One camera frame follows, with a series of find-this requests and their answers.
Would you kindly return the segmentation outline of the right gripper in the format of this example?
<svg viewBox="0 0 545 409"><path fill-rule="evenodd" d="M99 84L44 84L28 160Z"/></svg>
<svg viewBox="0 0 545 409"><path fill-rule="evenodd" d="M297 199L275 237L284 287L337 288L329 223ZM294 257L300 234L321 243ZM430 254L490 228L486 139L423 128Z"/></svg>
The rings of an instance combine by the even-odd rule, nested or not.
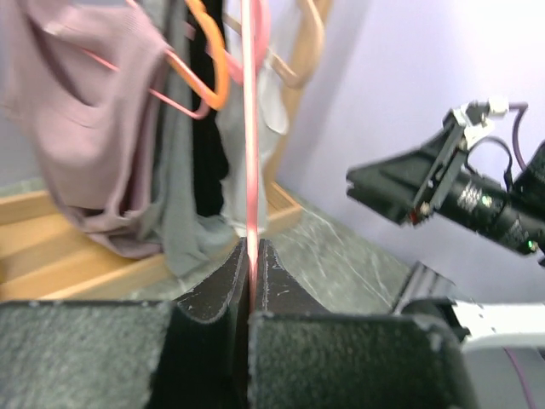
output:
<svg viewBox="0 0 545 409"><path fill-rule="evenodd" d="M468 156L465 127L452 114L423 145L399 156L352 167L347 196L398 225L413 226L442 207Z"/></svg>

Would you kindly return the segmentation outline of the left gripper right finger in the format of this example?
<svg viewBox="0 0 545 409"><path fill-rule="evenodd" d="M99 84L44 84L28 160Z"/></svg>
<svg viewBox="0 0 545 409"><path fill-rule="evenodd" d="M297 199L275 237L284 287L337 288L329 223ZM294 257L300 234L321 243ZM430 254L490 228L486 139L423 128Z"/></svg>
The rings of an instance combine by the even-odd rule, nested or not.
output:
<svg viewBox="0 0 545 409"><path fill-rule="evenodd" d="M252 408L475 408L459 337L431 314L333 314L259 249Z"/></svg>

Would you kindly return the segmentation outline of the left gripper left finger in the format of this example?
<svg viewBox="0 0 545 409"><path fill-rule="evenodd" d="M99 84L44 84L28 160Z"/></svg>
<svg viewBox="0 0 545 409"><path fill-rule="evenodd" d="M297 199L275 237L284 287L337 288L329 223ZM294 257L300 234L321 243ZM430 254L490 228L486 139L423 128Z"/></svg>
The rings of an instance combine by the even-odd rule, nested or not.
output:
<svg viewBox="0 0 545 409"><path fill-rule="evenodd" d="M1 305L4 408L241 408L247 245L174 301Z"/></svg>

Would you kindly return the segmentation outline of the thin pink wire hanger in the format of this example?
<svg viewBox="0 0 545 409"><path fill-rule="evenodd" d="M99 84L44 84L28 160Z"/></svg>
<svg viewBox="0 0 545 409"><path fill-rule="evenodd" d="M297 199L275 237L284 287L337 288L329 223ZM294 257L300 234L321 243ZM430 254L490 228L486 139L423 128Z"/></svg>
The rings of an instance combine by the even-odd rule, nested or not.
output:
<svg viewBox="0 0 545 409"><path fill-rule="evenodd" d="M250 262L250 310L255 309L257 263L259 249L258 197L259 197L259 146L256 125L255 57L253 1L241 1L241 40L244 80L244 128L246 163L246 233Z"/></svg>

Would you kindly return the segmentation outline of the mauve pink tank top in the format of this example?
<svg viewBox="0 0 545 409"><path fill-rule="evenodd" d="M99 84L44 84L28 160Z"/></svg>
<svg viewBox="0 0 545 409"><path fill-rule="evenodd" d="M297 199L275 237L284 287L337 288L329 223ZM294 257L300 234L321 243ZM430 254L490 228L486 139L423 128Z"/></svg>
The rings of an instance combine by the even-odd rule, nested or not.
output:
<svg viewBox="0 0 545 409"><path fill-rule="evenodd" d="M120 256L159 246L139 235L151 203L159 102L86 55L91 4L4 1L6 104L30 139L58 211Z"/></svg>

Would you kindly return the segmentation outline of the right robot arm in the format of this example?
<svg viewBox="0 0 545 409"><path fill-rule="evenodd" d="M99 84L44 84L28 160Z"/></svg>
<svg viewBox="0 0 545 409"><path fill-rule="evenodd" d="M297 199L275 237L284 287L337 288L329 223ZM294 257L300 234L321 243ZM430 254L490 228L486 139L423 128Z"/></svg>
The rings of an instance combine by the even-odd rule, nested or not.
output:
<svg viewBox="0 0 545 409"><path fill-rule="evenodd" d="M522 164L477 106L449 113L419 147L352 167L347 182L389 221L380 243L416 263L398 307L452 325L481 406L543 407L543 148Z"/></svg>

